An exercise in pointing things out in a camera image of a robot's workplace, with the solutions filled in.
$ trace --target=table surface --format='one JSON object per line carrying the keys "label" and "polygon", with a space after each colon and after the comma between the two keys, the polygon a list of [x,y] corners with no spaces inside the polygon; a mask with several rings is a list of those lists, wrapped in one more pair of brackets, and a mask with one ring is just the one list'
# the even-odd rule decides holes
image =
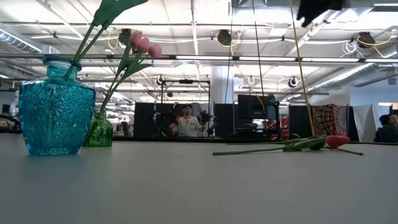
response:
{"label": "table surface", "polygon": [[0,223],[398,223],[396,146],[211,155],[265,147],[114,142],[32,157],[0,134]]}

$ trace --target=person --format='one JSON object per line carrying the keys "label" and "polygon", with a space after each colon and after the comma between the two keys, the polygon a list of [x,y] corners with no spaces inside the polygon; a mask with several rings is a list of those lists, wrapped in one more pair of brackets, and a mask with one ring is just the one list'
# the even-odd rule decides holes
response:
{"label": "person", "polygon": [[385,114],[379,121],[382,127],[376,131],[375,142],[398,143],[398,116]]}
{"label": "person", "polygon": [[172,123],[169,129],[172,135],[178,133],[180,137],[197,137],[198,131],[203,131],[204,127],[199,124],[198,119],[191,116],[192,105],[184,105],[183,116],[177,118],[178,124]]}

